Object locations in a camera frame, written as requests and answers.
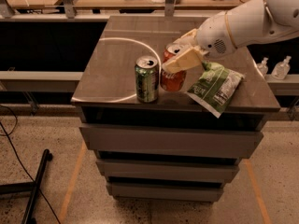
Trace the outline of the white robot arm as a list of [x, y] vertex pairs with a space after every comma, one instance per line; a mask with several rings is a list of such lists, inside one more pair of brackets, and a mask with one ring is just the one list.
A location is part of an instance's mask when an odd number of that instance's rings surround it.
[[205, 58], [220, 58], [252, 44], [296, 38], [299, 0], [250, 0], [206, 19], [176, 40], [182, 50], [162, 64], [164, 71], [191, 69]]

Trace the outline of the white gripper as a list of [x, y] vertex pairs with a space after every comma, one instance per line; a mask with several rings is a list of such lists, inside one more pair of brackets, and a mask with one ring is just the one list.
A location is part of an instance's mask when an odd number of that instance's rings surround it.
[[162, 64], [163, 70], [170, 74], [200, 65], [207, 54], [210, 58], [220, 58], [236, 51], [226, 12], [208, 18], [198, 30], [190, 30], [175, 43], [189, 46]]

